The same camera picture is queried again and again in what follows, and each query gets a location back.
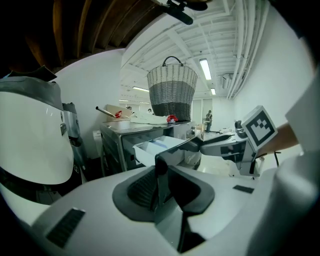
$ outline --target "fluorescent light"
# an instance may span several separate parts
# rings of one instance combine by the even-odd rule
[[[200,65],[202,67],[205,79],[211,80],[211,73],[210,73],[210,68],[209,64],[206,58],[199,59]]]
[[[147,92],[147,93],[149,92],[149,90],[147,90],[147,89],[139,88],[139,87],[136,87],[136,86],[134,86],[132,89],[144,91],[144,92]]]

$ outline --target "black vent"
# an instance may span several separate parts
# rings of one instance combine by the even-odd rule
[[[83,210],[71,209],[55,225],[46,238],[60,248],[63,248],[84,215],[85,212]]]
[[[157,179],[155,172],[150,171],[128,187],[127,195],[137,205],[151,210],[153,208],[156,188]]]
[[[252,188],[252,187],[240,186],[240,185],[234,186],[233,189],[235,189],[235,190],[240,190],[240,191],[242,191],[242,192],[246,192],[246,193],[249,193],[249,194],[252,194],[253,191],[255,190],[255,189]]]

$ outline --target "white container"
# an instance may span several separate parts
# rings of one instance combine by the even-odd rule
[[[147,167],[154,166],[155,157],[157,154],[178,146],[184,142],[185,140],[183,139],[161,136],[151,141],[145,141],[143,143],[136,144],[133,146],[135,151],[135,159]],[[178,151],[177,156],[175,156],[176,152],[173,155],[180,159],[183,157],[183,154],[179,153]]]

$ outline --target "woven basket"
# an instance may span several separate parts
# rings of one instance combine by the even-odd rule
[[[179,64],[166,65],[168,58],[175,58]],[[179,121],[191,120],[192,99],[195,94],[198,75],[174,57],[167,57],[162,66],[152,69],[146,76],[150,101],[156,116],[175,115]]]

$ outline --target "red cloth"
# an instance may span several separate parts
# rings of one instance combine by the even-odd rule
[[[175,122],[178,121],[178,118],[174,114],[171,114],[166,118],[167,123],[169,123],[171,119],[173,119]]]
[[[115,113],[115,117],[116,118],[120,118],[121,116],[122,116],[122,110],[120,110],[117,113]]]

